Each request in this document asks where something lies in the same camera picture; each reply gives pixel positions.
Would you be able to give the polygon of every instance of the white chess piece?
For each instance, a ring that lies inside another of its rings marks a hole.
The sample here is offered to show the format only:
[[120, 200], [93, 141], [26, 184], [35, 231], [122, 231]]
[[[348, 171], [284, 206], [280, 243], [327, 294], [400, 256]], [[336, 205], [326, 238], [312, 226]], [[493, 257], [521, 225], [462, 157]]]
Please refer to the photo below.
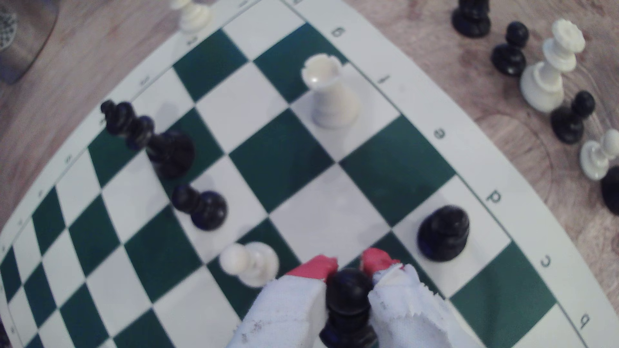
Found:
[[601, 180], [608, 173], [609, 161], [619, 156], [619, 131], [609, 129], [600, 142], [587, 141], [581, 148], [581, 168], [591, 180]]
[[196, 4], [193, 0], [171, 0], [170, 7], [181, 11], [179, 27], [184, 33], [196, 33], [210, 21], [210, 8], [205, 4]]
[[270, 246], [254, 241], [241, 245], [234, 243], [219, 255], [224, 272], [250, 287], [263, 287], [277, 276], [279, 258]]
[[582, 32], [572, 22], [560, 19], [552, 25], [554, 38], [543, 43], [545, 61], [528, 66], [520, 78], [520, 91], [530, 106], [541, 112], [558, 108], [565, 97], [561, 73], [576, 68], [575, 53], [584, 50]]
[[342, 63], [336, 57], [324, 53], [310, 57], [301, 76], [314, 92], [312, 118], [318, 126], [339, 128], [357, 118], [359, 98], [342, 82]]

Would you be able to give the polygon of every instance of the black piece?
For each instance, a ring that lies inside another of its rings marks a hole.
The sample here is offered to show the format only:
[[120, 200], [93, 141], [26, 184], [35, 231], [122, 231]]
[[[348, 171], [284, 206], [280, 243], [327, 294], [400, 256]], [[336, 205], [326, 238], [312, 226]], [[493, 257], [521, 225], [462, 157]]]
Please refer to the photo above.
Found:
[[217, 230], [228, 216], [228, 204], [215, 191], [200, 193], [189, 185], [179, 185], [172, 192], [172, 205], [190, 214], [194, 225], [205, 231]]
[[604, 204], [611, 213], [619, 215], [619, 167], [609, 169], [601, 184]]
[[490, 32], [490, 0], [458, 0], [451, 24], [462, 35], [480, 38]]
[[155, 134], [155, 124], [148, 116], [137, 117], [129, 102], [116, 105], [111, 100], [101, 104], [106, 129], [114, 136], [124, 137], [132, 150], [146, 148], [157, 174], [166, 179], [183, 176], [191, 168], [196, 151], [185, 134], [167, 131]]
[[550, 125], [556, 137], [565, 144], [575, 144], [582, 139], [584, 123], [595, 110], [595, 99], [582, 90], [576, 94], [571, 108], [559, 107], [550, 115]]
[[345, 268], [327, 279], [329, 319], [320, 332], [327, 348], [370, 348], [376, 333], [370, 324], [372, 280], [356, 268]]
[[469, 238], [469, 216], [457, 206], [444, 206], [419, 227], [421, 252], [433, 261], [449, 261], [460, 255]]
[[527, 67], [527, 59], [522, 48], [529, 41], [529, 29], [520, 22], [511, 22], [505, 34], [507, 43], [497, 45], [492, 50], [492, 64], [507, 76], [520, 76]]

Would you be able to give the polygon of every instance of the metal object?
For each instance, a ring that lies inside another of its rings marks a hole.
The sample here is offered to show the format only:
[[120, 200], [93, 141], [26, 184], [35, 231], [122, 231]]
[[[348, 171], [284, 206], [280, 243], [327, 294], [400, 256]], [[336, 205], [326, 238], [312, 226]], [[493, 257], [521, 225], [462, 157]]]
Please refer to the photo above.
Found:
[[28, 71], [58, 18], [58, 0], [0, 0], [0, 80]]

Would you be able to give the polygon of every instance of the chess piece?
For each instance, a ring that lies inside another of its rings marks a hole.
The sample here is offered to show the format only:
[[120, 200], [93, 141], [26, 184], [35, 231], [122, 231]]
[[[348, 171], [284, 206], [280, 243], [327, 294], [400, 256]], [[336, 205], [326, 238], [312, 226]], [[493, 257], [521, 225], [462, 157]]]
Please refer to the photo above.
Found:
[[507, 76], [520, 76], [527, 67], [527, 59], [522, 49], [529, 40], [529, 29], [520, 22], [511, 22], [505, 34], [507, 43], [502, 43], [492, 51], [492, 64]]
[[520, 91], [531, 107], [551, 112], [563, 103], [561, 73], [576, 68], [576, 55], [584, 50], [582, 32], [572, 22], [560, 19], [552, 25], [553, 38], [543, 43], [545, 60], [528, 66], [520, 78]]
[[576, 94], [571, 108], [559, 107], [550, 115], [550, 124], [556, 137], [565, 144], [575, 144], [584, 134], [583, 121], [595, 110], [595, 99], [586, 90]]
[[270, 246], [259, 241], [234, 243], [219, 255], [219, 265], [249, 287], [263, 287], [277, 277], [279, 258]]
[[194, 225], [204, 231], [217, 230], [228, 215], [228, 205], [214, 191], [199, 193], [189, 185], [179, 185], [172, 192], [172, 205], [190, 214]]
[[619, 155], [619, 131], [609, 129], [600, 142], [587, 141], [581, 148], [581, 168], [591, 180], [600, 180], [610, 166], [610, 161]]
[[186, 34], [199, 32], [210, 22], [210, 8], [193, 0], [171, 0], [170, 8], [181, 11], [179, 27]]
[[370, 348], [376, 333], [368, 323], [372, 280], [356, 268], [345, 268], [327, 279], [329, 319], [320, 332], [327, 348]]
[[342, 82], [342, 63], [336, 57], [324, 53], [310, 57], [301, 76], [314, 93], [312, 117], [318, 126], [339, 128], [357, 118], [359, 98]]
[[155, 134], [155, 124], [148, 116], [137, 117], [129, 102], [118, 105], [108, 100], [101, 104], [106, 129], [114, 136], [124, 137], [132, 150], [146, 148], [146, 154], [157, 174], [166, 179], [183, 176], [196, 156], [193, 141], [185, 134], [167, 131]]
[[490, 32], [490, 0], [458, 0], [451, 24], [462, 35], [480, 38]]
[[432, 261], [450, 261], [464, 250], [469, 229], [469, 216], [462, 208], [444, 206], [428, 216], [419, 227], [419, 249]]
[[604, 204], [610, 212], [619, 215], [619, 167], [612, 167], [601, 184]]

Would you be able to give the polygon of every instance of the green square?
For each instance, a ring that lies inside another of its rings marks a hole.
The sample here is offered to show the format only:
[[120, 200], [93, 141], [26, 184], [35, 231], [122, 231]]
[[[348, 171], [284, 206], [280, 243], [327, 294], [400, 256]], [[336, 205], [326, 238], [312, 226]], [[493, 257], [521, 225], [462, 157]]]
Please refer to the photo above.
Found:
[[43, 343], [41, 342], [41, 338], [39, 335], [36, 335], [30, 343], [26, 346], [26, 348], [43, 348]]
[[204, 124], [196, 109], [190, 110], [180, 120], [170, 127], [171, 130], [181, 131], [189, 136], [196, 148], [196, 158], [187, 174], [177, 179], [161, 179], [163, 189], [172, 195], [177, 185], [190, 183], [210, 167], [223, 155], [223, 151], [217, 144], [215, 137]]
[[340, 164], [390, 226], [456, 174], [401, 115]]
[[232, 151], [230, 158], [267, 212], [333, 164], [289, 109]]
[[245, 63], [247, 58], [220, 29], [179, 59], [174, 70], [198, 101]]
[[142, 227], [125, 249], [151, 302], [202, 264], [170, 206]]
[[120, 245], [101, 196], [69, 227], [69, 234], [87, 277]]
[[35, 226], [41, 255], [43, 255], [65, 228], [55, 187], [43, 198], [39, 207], [32, 214], [32, 222]]
[[114, 343], [117, 348], [174, 348], [153, 309], [144, 313], [114, 337]]
[[488, 348], [508, 348], [529, 332], [556, 300], [512, 242], [451, 302]]
[[101, 187], [137, 155], [129, 150], [123, 138], [112, 136], [105, 129], [90, 143], [88, 151]]
[[301, 70], [305, 61], [318, 53], [335, 56], [342, 64], [348, 61], [314, 27], [304, 24], [256, 58], [254, 63], [279, 94], [292, 103], [308, 90], [301, 79]]
[[[417, 263], [417, 261], [406, 249], [406, 247], [400, 242], [396, 235], [393, 234], [393, 232], [387, 233], [371, 247], [386, 251], [392, 259], [400, 260], [402, 264], [412, 265], [417, 271], [417, 274], [419, 275], [419, 280], [424, 283], [432, 292], [434, 292], [435, 294], [439, 294], [441, 297], [445, 298], [445, 296], [443, 296], [436, 284], [434, 284], [432, 279], [428, 277], [428, 274], [422, 269], [422, 267]], [[359, 265], [361, 265], [361, 255], [357, 256], [353, 261], [346, 265], [346, 267], [359, 268]]]
[[[245, 245], [251, 241], [261, 241], [275, 250], [279, 257], [277, 278], [301, 264], [301, 261], [292, 252], [269, 219], [261, 222], [237, 242]], [[211, 261], [207, 267], [236, 314], [239, 318], [244, 318], [262, 289], [248, 287], [241, 283], [238, 277], [224, 273], [221, 266], [219, 266], [219, 259]]]
[[2, 274], [2, 283], [4, 284], [4, 293], [6, 294], [6, 302], [11, 302], [15, 293], [22, 286], [22, 278], [17, 270], [17, 261], [15, 260], [15, 251], [13, 248], [6, 253], [4, 260], [0, 264], [0, 273]]
[[76, 347], [97, 348], [109, 337], [86, 284], [60, 308], [60, 314]]
[[35, 318], [37, 327], [40, 327], [56, 310], [56, 302], [51, 294], [50, 283], [45, 276], [43, 264], [39, 264], [32, 272], [32, 275], [24, 284], [24, 290], [30, 304], [30, 310], [32, 310], [32, 316]]

